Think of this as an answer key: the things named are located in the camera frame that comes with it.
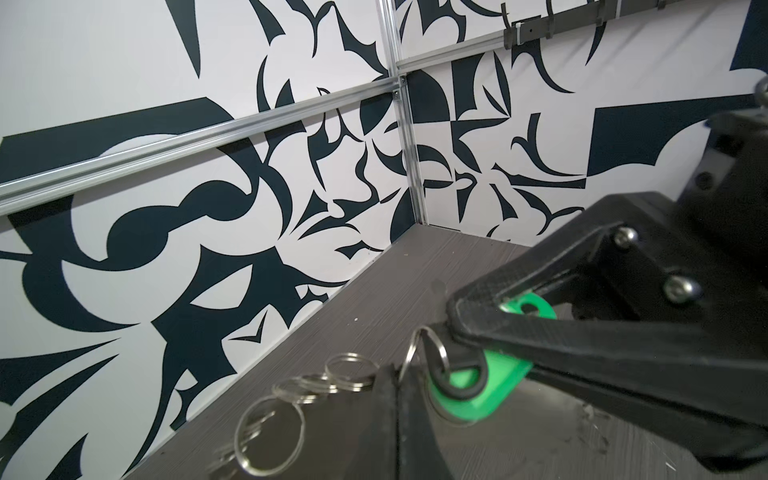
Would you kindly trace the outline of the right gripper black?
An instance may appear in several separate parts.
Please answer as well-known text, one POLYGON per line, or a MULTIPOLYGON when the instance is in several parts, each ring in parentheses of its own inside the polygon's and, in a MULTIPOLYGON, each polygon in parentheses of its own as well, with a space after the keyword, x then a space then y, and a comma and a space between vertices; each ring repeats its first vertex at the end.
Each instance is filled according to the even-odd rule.
POLYGON ((719 248, 767 280, 767 80, 755 108, 718 112, 678 203, 719 248))

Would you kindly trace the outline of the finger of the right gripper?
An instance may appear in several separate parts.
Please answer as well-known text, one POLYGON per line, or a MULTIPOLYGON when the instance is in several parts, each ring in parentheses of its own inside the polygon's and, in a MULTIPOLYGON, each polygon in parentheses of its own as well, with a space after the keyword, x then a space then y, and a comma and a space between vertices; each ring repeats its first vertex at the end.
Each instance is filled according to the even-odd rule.
POLYGON ((767 460, 767 429, 535 366, 528 376, 688 450, 710 471, 767 460))
POLYGON ((767 422, 767 210, 607 196, 456 291, 453 336, 662 402, 767 422))

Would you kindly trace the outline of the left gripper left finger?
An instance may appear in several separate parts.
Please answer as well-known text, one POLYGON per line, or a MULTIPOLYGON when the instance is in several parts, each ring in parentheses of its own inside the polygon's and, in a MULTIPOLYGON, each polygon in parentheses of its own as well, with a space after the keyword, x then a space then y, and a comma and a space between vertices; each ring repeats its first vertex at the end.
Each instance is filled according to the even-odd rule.
POLYGON ((397 479, 397 379, 393 365, 376 374, 372 411, 353 458, 354 479, 397 479))

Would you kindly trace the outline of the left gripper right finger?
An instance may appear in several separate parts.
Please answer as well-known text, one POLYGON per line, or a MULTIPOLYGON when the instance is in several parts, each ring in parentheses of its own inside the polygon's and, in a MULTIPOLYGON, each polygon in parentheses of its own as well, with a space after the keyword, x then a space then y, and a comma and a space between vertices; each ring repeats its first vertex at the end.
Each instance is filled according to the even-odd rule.
POLYGON ((398 479, 453 479, 434 435, 416 371, 407 371, 398 387, 397 414, 398 479))

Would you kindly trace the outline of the green key tag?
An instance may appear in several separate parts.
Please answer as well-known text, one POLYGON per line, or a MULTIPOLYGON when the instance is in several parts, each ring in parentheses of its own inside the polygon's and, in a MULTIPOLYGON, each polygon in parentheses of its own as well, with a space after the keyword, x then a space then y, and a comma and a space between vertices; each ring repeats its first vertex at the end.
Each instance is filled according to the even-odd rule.
POLYGON ((533 368, 533 363, 451 337, 447 293, 433 293, 434 322, 424 340, 426 390, 432 407, 447 421, 469 425, 492 415, 533 368))

